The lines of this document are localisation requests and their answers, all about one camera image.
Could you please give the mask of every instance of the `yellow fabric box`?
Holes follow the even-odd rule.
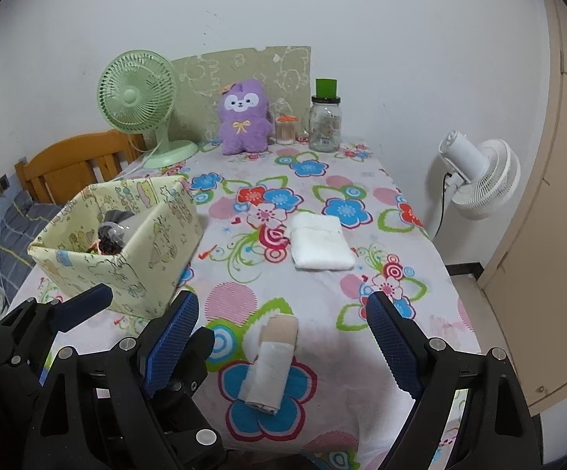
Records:
[[[148,212],[120,254],[88,253],[108,210]],[[192,196],[176,179],[120,180],[83,189],[29,245],[29,255],[66,295],[102,282],[114,292],[110,309],[150,320],[171,303],[202,236]]]

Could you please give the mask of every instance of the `electric fan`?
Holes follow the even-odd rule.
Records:
[[[502,139],[488,139],[476,147],[464,134],[451,131],[438,153],[450,172],[445,176],[441,212],[428,226],[432,237],[438,233],[449,204],[463,217],[479,220],[499,210],[516,191],[520,163]]]
[[[101,75],[98,103],[105,120],[127,134],[155,131],[157,146],[147,168],[170,166],[192,157],[192,141],[169,141],[168,123],[175,107],[177,79],[172,64],[153,51],[134,50],[115,58]]]

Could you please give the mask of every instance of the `table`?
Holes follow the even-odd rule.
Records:
[[[383,290],[428,337],[479,351],[442,260],[364,143],[352,141],[332,154],[295,143],[229,157],[219,145],[200,143],[186,162],[125,175],[175,175],[198,205],[204,236],[190,265],[178,271],[178,285],[198,295],[197,326],[210,327],[216,343],[195,401],[228,448],[303,452],[323,469],[375,470],[413,400],[397,388],[367,326],[370,293]],[[295,270],[284,229],[302,210],[339,217],[357,255],[353,270]],[[13,305],[30,296],[66,300],[38,267]],[[274,313],[294,314],[299,334],[281,410],[269,416],[237,395],[260,328]],[[58,334],[47,367],[65,345],[79,353],[107,350],[145,324],[103,311]],[[432,468],[444,468],[465,399],[456,394]]]

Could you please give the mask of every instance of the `wooden chair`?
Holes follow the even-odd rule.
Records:
[[[108,182],[121,172],[118,154],[123,152],[132,163],[144,149],[141,134],[127,135],[116,130],[82,134],[51,145],[29,163],[16,164],[16,174],[23,189],[41,203],[63,205],[84,187],[98,180],[91,161]]]

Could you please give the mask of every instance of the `purple plush toy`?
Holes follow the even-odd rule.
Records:
[[[235,83],[218,105],[223,154],[265,152],[273,124],[266,118],[269,100],[262,83],[246,80]]]

